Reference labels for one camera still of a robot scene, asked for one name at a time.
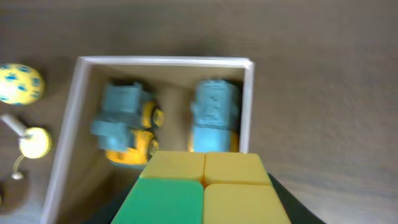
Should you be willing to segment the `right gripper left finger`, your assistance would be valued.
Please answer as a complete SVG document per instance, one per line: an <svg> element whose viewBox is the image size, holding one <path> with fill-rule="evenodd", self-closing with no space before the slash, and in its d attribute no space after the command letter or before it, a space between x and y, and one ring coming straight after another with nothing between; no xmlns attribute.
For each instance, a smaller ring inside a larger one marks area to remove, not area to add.
<svg viewBox="0 0 398 224"><path fill-rule="evenodd" d="M116 216L118 210L121 208L126 197L130 193L137 179L134 179L127 188L119 193L105 206L101 207L96 213L94 213L89 219L83 221L81 224L110 224L113 218Z"/></svg>

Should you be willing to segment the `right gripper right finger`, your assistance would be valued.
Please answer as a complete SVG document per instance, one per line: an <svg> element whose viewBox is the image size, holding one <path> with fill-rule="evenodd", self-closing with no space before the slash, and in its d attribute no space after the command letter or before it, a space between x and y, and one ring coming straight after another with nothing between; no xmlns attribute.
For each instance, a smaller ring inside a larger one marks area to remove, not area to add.
<svg viewBox="0 0 398 224"><path fill-rule="evenodd" d="M291 194L271 173L268 176L292 224L326 224Z"/></svg>

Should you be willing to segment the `colourful puzzle cube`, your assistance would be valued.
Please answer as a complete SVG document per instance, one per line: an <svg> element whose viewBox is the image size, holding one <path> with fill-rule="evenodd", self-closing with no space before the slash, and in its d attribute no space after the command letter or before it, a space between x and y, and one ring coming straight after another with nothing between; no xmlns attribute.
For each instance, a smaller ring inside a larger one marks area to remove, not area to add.
<svg viewBox="0 0 398 224"><path fill-rule="evenodd" d="M159 151L112 222L268 224L290 219L257 154Z"/></svg>

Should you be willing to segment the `yellow grey toy truck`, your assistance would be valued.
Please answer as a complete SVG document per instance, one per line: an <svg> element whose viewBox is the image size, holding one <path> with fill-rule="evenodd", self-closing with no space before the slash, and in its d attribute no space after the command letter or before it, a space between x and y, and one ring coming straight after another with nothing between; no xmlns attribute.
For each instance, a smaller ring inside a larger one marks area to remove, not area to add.
<svg viewBox="0 0 398 224"><path fill-rule="evenodd" d="M164 112L141 83L109 84L90 132L113 164L137 167L145 166L159 150L155 132L163 123Z"/></svg>

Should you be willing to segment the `yellow grey toy loader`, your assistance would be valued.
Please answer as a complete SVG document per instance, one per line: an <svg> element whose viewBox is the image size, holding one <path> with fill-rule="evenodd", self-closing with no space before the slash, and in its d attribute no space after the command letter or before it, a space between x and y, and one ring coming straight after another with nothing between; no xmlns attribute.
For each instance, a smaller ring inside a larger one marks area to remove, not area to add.
<svg viewBox="0 0 398 224"><path fill-rule="evenodd" d="M190 152L238 152L241 93L227 80L203 80L191 102Z"/></svg>

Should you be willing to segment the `yellow ball blue letters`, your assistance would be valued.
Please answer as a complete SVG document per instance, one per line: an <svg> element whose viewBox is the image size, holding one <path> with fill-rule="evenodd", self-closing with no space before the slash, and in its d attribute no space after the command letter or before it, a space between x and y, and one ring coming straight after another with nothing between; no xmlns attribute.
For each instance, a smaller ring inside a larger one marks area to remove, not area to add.
<svg viewBox="0 0 398 224"><path fill-rule="evenodd" d="M45 90L40 73L27 65L1 65L1 101L9 105L29 105L37 101Z"/></svg>

